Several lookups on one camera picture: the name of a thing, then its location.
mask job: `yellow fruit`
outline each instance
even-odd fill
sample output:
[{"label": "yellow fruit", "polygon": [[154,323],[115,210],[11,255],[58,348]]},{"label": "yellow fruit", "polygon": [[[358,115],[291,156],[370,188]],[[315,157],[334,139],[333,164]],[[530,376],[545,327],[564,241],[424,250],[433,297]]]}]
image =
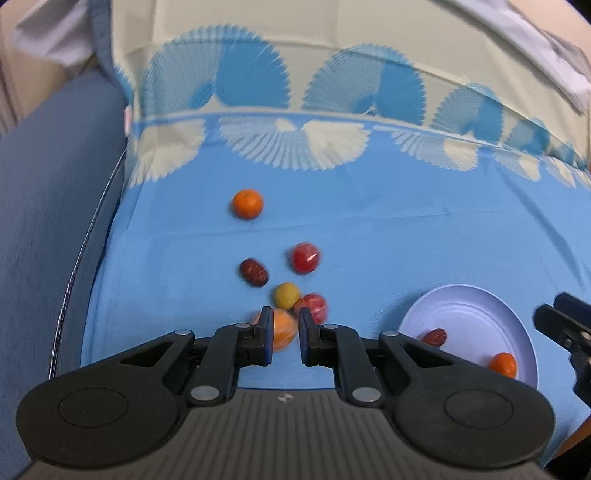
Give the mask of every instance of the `yellow fruit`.
[{"label": "yellow fruit", "polygon": [[300,289],[291,282],[279,285],[273,295],[275,305],[284,310],[291,310],[300,297]]}]

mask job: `small red apple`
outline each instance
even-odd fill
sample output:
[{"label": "small red apple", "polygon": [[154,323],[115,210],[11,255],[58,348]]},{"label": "small red apple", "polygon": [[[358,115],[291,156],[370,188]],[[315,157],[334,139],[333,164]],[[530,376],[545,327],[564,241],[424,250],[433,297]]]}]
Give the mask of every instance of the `small red apple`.
[{"label": "small red apple", "polygon": [[320,250],[309,243],[298,244],[291,253],[291,265],[296,273],[313,272],[320,263]]},{"label": "small red apple", "polygon": [[322,325],[329,316],[329,305],[322,295],[317,293],[308,293],[294,305],[294,312],[297,318],[300,317],[300,310],[308,307],[312,313],[312,318],[317,325]]}]

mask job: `blue couch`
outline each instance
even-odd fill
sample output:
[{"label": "blue couch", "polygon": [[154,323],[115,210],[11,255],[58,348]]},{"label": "blue couch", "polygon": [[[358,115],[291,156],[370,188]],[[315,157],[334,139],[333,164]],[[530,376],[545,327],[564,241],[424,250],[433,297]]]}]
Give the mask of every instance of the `blue couch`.
[{"label": "blue couch", "polygon": [[0,479],[29,458],[14,416],[50,375],[79,367],[90,289],[121,195],[119,87],[85,73],[0,141]]}]

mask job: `orange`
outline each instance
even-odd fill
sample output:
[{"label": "orange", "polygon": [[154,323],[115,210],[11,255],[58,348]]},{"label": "orange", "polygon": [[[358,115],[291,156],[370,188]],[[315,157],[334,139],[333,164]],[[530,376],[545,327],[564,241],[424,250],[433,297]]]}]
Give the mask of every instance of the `orange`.
[{"label": "orange", "polygon": [[264,204],[261,194],[251,189],[240,190],[232,199],[234,212],[245,220],[258,217]]},{"label": "orange", "polygon": [[[252,319],[252,324],[258,323],[261,314],[258,313]],[[289,313],[283,309],[273,309],[275,337],[273,340],[273,351],[284,349],[297,335],[297,322]]]},{"label": "orange", "polygon": [[517,375],[517,362],[515,361],[515,357],[506,352],[495,355],[488,368],[509,378],[515,378]]}]

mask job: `white cloth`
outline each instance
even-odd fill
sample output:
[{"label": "white cloth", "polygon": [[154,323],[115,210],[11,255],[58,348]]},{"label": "white cloth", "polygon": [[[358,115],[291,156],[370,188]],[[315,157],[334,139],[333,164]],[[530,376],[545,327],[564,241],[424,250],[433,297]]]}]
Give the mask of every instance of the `white cloth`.
[{"label": "white cloth", "polygon": [[587,111],[591,85],[560,54],[548,38],[513,11],[507,0],[445,0],[495,30],[511,42],[550,78],[579,112]]},{"label": "white cloth", "polygon": [[78,73],[93,54],[87,0],[40,0],[14,28],[11,42]]}]

